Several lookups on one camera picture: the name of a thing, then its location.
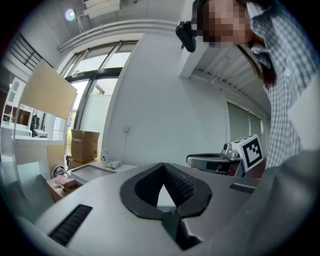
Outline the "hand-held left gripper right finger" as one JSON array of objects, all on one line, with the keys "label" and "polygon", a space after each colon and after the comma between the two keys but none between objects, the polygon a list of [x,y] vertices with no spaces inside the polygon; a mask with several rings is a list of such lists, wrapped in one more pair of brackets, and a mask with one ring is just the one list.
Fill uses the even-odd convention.
[{"label": "hand-held left gripper right finger", "polygon": [[248,201],[258,180],[163,165],[164,186],[176,205],[163,215],[163,237],[172,242],[207,241]]}]

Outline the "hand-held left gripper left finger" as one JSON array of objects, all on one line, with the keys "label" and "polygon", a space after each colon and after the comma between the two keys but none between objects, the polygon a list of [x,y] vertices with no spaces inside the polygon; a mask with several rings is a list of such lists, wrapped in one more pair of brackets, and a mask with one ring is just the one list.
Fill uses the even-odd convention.
[{"label": "hand-held left gripper left finger", "polygon": [[137,217],[120,198],[129,178],[151,168],[148,164],[105,175],[82,185],[52,205],[35,222],[49,235],[78,205],[92,208],[67,248],[81,255],[176,255],[182,250],[160,220]]}]

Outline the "grey rectangular tray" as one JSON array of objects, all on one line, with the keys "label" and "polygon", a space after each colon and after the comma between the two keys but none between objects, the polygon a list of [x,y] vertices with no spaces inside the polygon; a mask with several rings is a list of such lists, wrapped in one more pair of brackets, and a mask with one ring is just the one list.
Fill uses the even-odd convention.
[{"label": "grey rectangular tray", "polygon": [[76,180],[78,183],[84,185],[92,180],[95,180],[106,175],[115,174],[113,170],[105,169],[96,165],[86,164],[80,167],[73,168],[67,171],[67,174]]}]

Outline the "white wet wipes packet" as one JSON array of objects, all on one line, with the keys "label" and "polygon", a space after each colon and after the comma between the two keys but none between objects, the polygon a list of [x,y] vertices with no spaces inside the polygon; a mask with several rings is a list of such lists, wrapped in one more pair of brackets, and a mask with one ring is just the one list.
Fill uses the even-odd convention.
[{"label": "white wet wipes packet", "polygon": [[121,167],[123,163],[119,160],[111,160],[106,164],[106,167],[112,170],[115,170],[119,167]]}]

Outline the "low cardboard box with bags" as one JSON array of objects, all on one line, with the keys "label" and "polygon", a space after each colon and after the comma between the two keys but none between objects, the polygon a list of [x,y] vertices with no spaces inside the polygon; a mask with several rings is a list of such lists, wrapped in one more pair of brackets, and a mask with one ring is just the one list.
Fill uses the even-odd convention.
[{"label": "low cardboard box with bags", "polygon": [[60,175],[46,181],[48,192],[54,203],[78,189],[81,184],[69,176]]}]

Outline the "white round bucket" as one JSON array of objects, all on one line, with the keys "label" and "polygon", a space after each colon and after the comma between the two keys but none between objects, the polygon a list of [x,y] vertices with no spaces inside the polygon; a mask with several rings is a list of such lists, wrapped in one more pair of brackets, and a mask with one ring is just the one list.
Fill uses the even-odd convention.
[{"label": "white round bucket", "polygon": [[56,177],[63,176],[66,172],[67,170],[63,166],[58,165],[52,169],[51,178],[54,179]]}]

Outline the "grey roller blind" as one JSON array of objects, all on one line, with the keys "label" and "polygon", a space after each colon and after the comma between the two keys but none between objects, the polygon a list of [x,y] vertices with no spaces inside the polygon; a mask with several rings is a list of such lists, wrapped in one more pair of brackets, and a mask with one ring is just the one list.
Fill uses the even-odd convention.
[{"label": "grey roller blind", "polygon": [[249,135],[257,135],[263,144],[262,120],[251,112],[227,102],[229,116],[230,142]]}]

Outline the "large open cardboard box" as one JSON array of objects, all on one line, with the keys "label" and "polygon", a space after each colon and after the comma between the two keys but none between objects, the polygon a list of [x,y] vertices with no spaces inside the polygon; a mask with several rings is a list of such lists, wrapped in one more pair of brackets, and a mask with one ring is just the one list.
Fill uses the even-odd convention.
[{"label": "large open cardboard box", "polygon": [[71,130],[71,158],[79,163],[86,163],[98,157],[100,133],[84,130]]}]

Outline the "light brown panel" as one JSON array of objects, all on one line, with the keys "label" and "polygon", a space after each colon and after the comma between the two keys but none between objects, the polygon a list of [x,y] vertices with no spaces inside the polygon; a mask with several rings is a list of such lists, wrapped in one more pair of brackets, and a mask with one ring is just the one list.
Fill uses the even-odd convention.
[{"label": "light brown panel", "polygon": [[47,162],[49,174],[60,166],[65,167],[65,148],[63,145],[48,145],[47,146]]}]

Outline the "white shelf unit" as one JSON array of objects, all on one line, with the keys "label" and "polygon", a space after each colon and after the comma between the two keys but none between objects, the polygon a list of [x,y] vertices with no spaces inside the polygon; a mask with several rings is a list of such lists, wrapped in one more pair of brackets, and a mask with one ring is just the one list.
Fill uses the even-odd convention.
[{"label": "white shelf unit", "polygon": [[63,145],[67,120],[20,103],[26,83],[18,77],[8,82],[9,90],[1,112],[1,155],[17,165],[45,162],[47,146]]}]

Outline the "light wooden board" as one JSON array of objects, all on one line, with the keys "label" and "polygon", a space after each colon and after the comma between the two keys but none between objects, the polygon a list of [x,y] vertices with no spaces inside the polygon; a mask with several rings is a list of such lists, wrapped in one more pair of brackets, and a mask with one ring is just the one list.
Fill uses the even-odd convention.
[{"label": "light wooden board", "polygon": [[76,93],[76,88],[41,60],[24,87],[20,103],[67,120]]}]

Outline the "person in checked shirt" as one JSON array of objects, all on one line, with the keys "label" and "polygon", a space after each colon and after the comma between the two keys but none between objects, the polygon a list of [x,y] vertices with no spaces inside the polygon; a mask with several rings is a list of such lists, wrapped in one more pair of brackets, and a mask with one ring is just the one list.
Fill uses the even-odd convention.
[{"label": "person in checked shirt", "polygon": [[248,2],[246,8],[251,30],[264,40],[251,51],[262,67],[275,73],[275,82],[265,84],[264,90],[271,106],[266,167],[277,167],[302,151],[288,111],[320,68],[320,56],[297,19],[277,0],[268,7]]}]

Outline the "white ceiling pipes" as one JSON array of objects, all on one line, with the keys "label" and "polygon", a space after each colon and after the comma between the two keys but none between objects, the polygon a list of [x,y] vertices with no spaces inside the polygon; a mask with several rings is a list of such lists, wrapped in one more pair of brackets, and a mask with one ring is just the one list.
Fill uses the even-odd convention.
[{"label": "white ceiling pipes", "polygon": [[145,32],[174,33],[176,25],[177,23],[174,21],[148,18],[121,20],[103,25],[101,24],[64,42],[57,47],[57,50],[60,53],[63,53],[93,40],[116,35]]}]

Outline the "black metal railing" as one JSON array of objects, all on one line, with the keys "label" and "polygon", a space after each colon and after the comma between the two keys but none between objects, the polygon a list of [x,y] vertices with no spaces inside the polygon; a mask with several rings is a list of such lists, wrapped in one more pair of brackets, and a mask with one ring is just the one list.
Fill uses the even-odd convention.
[{"label": "black metal railing", "polygon": [[53,68],[53,66],[43,58],[43,56],[34,47],[32,47],[20,32],[14,36],[8,52],[13,55],[28,71],[33,71],[41,61],[45,61],[51,68]]}]

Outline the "window with dark frame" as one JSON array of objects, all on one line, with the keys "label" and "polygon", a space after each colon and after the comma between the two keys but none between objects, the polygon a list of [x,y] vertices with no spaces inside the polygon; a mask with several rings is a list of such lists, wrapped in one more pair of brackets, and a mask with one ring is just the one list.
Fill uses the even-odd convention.
[{"label": "window with dark frame", "polygon": [[99,133],[102,140],[111,98],[137,40],[119,40],[75,53],[61,71],[61,76],[75,89],[76,96],[67,125],[66,154],[71,155],[71,130]]}]

